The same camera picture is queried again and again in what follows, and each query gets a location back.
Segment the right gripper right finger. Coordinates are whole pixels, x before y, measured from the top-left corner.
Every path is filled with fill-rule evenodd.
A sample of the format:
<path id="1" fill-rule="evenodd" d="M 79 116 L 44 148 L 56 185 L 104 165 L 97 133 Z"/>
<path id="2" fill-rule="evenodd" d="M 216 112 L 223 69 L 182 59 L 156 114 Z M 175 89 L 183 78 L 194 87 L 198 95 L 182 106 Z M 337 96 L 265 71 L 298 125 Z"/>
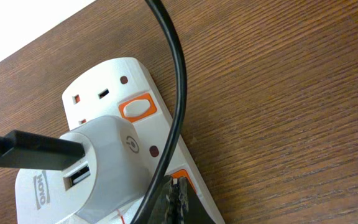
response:
<path id="1" fill-rule="evenodd" d="M 178 179 L 177 223 L 215 224 L 186 177 Z"/>

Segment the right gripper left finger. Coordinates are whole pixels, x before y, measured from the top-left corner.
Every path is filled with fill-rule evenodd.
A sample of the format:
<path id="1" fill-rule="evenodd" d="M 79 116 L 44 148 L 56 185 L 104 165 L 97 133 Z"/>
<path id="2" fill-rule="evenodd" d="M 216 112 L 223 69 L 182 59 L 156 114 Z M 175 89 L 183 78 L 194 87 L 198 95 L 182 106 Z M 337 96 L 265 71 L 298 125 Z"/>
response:
<path id="1" fill-rule="evenodd" d="M 151 224 L 173 223 L 175 216 L 176 190 L 173 178 L 166 175 L 147 205 L 146 221 Z"/>

